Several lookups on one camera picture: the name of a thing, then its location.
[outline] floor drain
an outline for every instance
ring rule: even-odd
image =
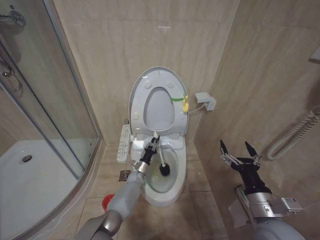
[[[22,158],[22,162],[26,163],[26,162],[29,162],[31,159],[32,159],[32,156],[31,155],[27,155],[27,156],[24,156]]]
[[[131,170],[120,171],[119,182],[126,182],[130,173],[131,173]]]

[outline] beige floor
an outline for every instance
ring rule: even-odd
[[[114,240],[228,240],[204,169],[192,142],[187,143],[185,186],[171,206],[155,207],[140,197],[130,217],[121,225]],[[70,240],[92,217],[104,213],[101,202],[123,185],[121,170],[129,164],[116,161],[117,145],[107,145],[91,192],[68,224],[51,240]]]

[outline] gray robot arm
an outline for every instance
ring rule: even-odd
[[[145,177],[152,156],[157,153],[159,138],[153,138],[144,148],[145,153],[140,161],[136,162],[126,184],[121,187],[107,205],[105,214],[90,218],[74,240],[111,240],[122,222],[131,214],[145,184]]]
[[[237,196],[254,227],[255,240],[305,240],[292,226],[281,221],[286,215],[302,211],[295,198],[273,199],[271,190],[260,179],[258,170],[260,158],[247,142],[246,148],[252,158],[234,157],[220,141],[221,158],[239,172],[244,183],[235,188]]]

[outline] white toilet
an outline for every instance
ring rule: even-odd
[[[173,204],[186,177],[186,142],[189,112],[183,112],[187,91],[177,74],[165,67],[152,67],[135,81],[129,99],[131,159],[138,161],[154,132],[160,136],[164,161],[170,175],[159,171],[160,156],[152,157],[142,195],[154,206]]]

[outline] red cup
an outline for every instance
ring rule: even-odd
[[[109,195],[105,196],[104,199],[102,200],[102,207],[103,207],[104,211],[107,210],[108,203],[110,202],[110,200],[113,197],[114,197],[114,194],[109,194]]]

